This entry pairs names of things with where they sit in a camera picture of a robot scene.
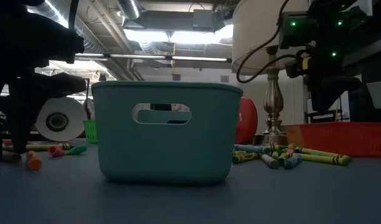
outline paper roll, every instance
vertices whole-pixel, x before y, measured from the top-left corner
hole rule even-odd
[[[65,142],[84,132],[87,119],[84,107],[74,99],[63,97],[48,100],[42,107],[35,127],[51,141]]]

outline black cable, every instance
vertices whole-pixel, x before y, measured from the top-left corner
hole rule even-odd
[[[72,0],[72,3],[70,3],[70,12],[68,14],[68,28],[71,30],[74,30],[74,22],[76,20],[76,13],[79,1],[80,0]]]
[[[263,68],[260,69],[260,71],[258,71],[255,75],[253,75],[253,76],[252,76],[251,78],[249,78],[248,80],[241,80],[241,79],[239,79],[239,76],[238,76],[238,75],[237,75],[236,78],[238,79],[238,82],[240,82],[240,83],[249,83],[249,82],[251,82],[253,79],[255,79],[257,76],[261,75],[261,74],[265,71],[265,69],[267,69],[267,68],[268,68],[269,66],[271,66],[273,63],[276,63],[277,61],[282,60],[282,59],[284,59],[284,58],[288,58],[288,57],[298,59],[298,57],[295,56],[295,55],[290,55],[290,54],[282,55],[282,56],[280,56],[280,57],[278,57],[278,58],[276,58],[276,59],[274,59],[274,60],[268,62]]]
[[[275,38],[276,36],[279,34],[279,31],[281,29],[281,26],[282,26],[282,13],[283,13],[283,10],[285,9],[285,6],[287,5],[287,3],[289,2],[289,0],[285,0],[284,3],[282,4],[280,10],[279,10],[279,16],[278,16],[278,22],[276,23],[276,25],[278,26],[278,28],[276,29],[275,33],[273,34],[273,36],[267,40],[264,44],[261,44],[260,46],[258,46],[256,49],[252,50],[244,59],[243,61],[240,63],[239,65],[239,68],[238,68],[238,71],[236,73],[236,79],[238,80],[238,82],[240,83],[248,83],[250,81],[252,81],[253,79],[255,79],[259,74],[260,72],[263,72],[265,70],[265,68],[267,68],[268,66],[264,66],[265,68],[261,71],[259,71],[256,75],[254,75],[251,79],[248,79],[246,80],[246,82],[242,81],[240,79],[240,72],[242,71],[242,68],[243,66],[245,65],[245,63],[247,62],[247,60],[253,55],[255,54],[255,52],[261,50],[263,47],[267,46],[268,44],[270,44]]]
[[[193,3],[189,6],[188,12],[191,11],[192,6],[193,6],[195,3],[198,4],[198,5],[200,5],[200,6],[202,6],[202,8],[205,10],[205,7],[204,7],[202,4],[200,4],[199,2],[193,2]]]
[[[84,78],[84,80],[87,83],[87,90],[85,92],[85,101],[84,101],[84,107],[85,107],[85,112],[87,114],[87,119],[91,119],[91,112],[88,109],[88,96],[90,94],[90,79],[89,78]]]

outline green crayon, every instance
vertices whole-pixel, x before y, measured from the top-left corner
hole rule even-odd
[[[284,149],[281,149],[278,151],[279,156],[282,155],[282,153],[285,153],[286,151]]]
[[[348,166],[350,163],[350,160],[346,157],[330,157],[330,156],[315,156],[310,154],[296,154],[300,155],[302,160],[306,161],[313,161],[313,162],[322,162],[326,164],[334,164],[334,165],[340,165],[340,166]]]

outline ceiling light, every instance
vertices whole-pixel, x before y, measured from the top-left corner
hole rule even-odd
[[[129,30],[125,29],[128,40],[137,42],[167,42],[169,38],[163,31]]]
[[[121,55],[121,54],[111,54],[110,57],[113,58],[132,58],[132,59],[166,59],[162,55]]]
[[[171,41],[177,44],[214,44],[220,42],[220,37],[212,32],[176,31]]]
[[[197,60],[205,62],[227,62],[227,58],[209,58],[209,57],[186,57],[186,56],[172,56],[174,60]]]
[[[76,57],[104,57],[104,55],[103,54],[84,53],[84,54],[76,54]]]
[[[227,25],[215,33],[220,39],[230,39],[233,37],[233,24]]]
[[[74,100],[85,100],[86,96],[73,96],[73,95],[68,95],[67,97],[73,98]]]
[[[66,62],[51,61],[50,68],[61,68],[64,70],[86,70],[86,71],[105,71],[106,68],[94,61],[76,60],[73,64]]]
[[[99,61],[99,62],[106,62],[107,58],[93,58],[93,57],[75,57],[75,60],[83,60],[83,61]]]

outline lamp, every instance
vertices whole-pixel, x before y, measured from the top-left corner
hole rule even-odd
[[[232,70],[237,72],[243,59],[254,49],[272,38],[277,30],[278,15],[285,0],[241,1],[233,13]],[[307,0],[290,0],[284,11],[306,11]],[[268,62],[287,54],[296,54],[300,49],[287,50],[273,47],[279,37],[255,52],[244,64],[241,75],[255,75]],[[283,109],[283,96],[278,84],[279,71],[289,60],[283,59],[270,65],[265,72],[268,76],[268,89],[264,98],[264,110],[268,113],[267,130],[255,136],[254,144],[287,144],[287,138],[280,129],[280,112]]]

